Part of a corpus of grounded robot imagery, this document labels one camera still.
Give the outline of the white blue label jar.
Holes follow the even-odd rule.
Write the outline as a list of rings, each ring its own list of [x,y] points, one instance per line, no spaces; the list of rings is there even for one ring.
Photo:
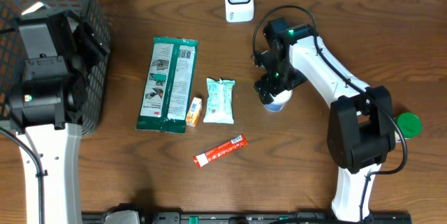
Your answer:
[[[281,111],[287,104],[287,102],[291,99],[292,95],[293,95],[292,90],[290,91],[284,90],[283,92],[277,94],[276,96],[270,94],[269,98],[271,98],[272,101],[270,103],[264,104],[264,108],[271,112]]]

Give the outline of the mint green wipes pack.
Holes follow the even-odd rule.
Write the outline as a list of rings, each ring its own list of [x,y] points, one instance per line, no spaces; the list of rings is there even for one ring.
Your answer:
[[[208,99],[204,123],[234,124],[233,87],[235,80],[213,80],[207,78]]]

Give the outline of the red snack bar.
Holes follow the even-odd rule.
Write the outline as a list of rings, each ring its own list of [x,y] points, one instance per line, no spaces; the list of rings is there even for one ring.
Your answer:
[[[202,154],[193,157],[193,161],[198,168],[207,165],[208,163],[217,160],[235,150],[241,149],[248,145],[247,139],[243,134],[234,137],[233,139],[214,147]]]

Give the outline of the green white 3M package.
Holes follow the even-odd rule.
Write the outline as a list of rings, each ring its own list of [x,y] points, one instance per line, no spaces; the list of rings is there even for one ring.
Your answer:
[[[137,130],[186,131],[198,41],[155,37]]]

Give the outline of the orange Kleenex tissue pack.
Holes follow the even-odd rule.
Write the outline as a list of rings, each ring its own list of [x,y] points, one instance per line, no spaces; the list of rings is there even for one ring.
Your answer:
[[[186,125],[196,127],[200,114],[203,108],[203,101],[201,98],[194,97],[191,101],[189,111],[186,114]]]

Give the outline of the green lid jar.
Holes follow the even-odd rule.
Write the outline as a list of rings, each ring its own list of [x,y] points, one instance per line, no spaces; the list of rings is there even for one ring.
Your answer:
[[[411,112],[405,112],[395,118],[405,139],[411,139],[420,135],[422,123],[419,117]]]

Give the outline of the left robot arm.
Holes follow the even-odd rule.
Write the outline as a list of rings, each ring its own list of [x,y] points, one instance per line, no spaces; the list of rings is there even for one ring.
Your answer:
[[[28,223],[82,223],[78,156],[89,75],[110,53],[88,20],[37,2],[13,19],[28,58],[8,97]]]

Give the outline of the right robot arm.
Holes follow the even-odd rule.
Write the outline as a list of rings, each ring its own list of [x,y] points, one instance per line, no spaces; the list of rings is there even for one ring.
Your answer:
[[[392,99],[350,73],[325,47],[309,24],[292,27],[284,18],[263,28],[269,50],[254,63],[266,70],[254,89],[270,110],[280,110],[294,88],[309,82],[329,108],[327,146],[337,164],[335,218],[359,223],[370,218],[367,203],[376,175],[395,149]]]

